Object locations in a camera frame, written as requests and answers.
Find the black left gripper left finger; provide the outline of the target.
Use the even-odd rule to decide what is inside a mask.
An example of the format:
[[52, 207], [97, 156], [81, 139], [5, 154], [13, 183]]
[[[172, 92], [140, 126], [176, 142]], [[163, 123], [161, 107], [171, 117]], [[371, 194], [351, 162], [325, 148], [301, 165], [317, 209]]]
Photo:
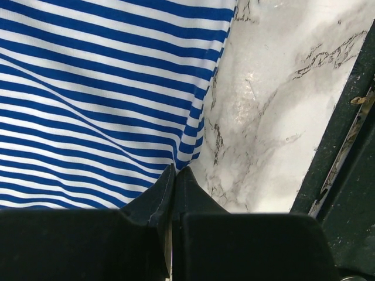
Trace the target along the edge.
[[1, 211], [2, 280], [165, 280], [175, 168], [120, 209]]

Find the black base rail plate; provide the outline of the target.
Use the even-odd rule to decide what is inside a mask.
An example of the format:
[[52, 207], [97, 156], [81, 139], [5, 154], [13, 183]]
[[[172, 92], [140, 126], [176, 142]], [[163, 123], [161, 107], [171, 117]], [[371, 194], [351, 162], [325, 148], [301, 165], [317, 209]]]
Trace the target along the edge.
[[374, 29], [292, 205], [321, 225], [343, 280], [374, 279]]

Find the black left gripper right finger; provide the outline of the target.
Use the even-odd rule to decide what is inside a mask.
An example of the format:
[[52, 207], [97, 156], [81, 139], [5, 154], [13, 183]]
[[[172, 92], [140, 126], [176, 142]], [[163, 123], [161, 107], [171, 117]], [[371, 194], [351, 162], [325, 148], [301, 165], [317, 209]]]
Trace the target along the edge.
[[189, 167], [176, 178], [173, 280], [339, 280], [320, 225], [299, 214], [231, 214]]

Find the blue white striped garment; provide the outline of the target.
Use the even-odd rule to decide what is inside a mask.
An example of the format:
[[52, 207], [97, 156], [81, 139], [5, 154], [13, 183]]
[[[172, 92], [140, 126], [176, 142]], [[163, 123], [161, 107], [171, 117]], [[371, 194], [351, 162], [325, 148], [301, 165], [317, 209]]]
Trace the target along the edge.
[[200, 155], [236, 1], [2, 1], [1, 208], [121, 208]]

